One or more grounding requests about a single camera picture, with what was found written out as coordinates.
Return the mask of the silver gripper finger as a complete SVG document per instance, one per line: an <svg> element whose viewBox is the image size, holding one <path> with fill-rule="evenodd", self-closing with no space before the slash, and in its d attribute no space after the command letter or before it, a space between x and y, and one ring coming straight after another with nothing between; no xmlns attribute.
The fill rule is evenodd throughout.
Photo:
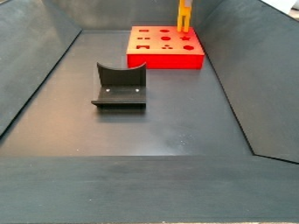
<svg viewBox="0 0 299 224"><path fill-rule="evenodd" d="M192 0L184 0L184 6L192 7Z"/></svg>

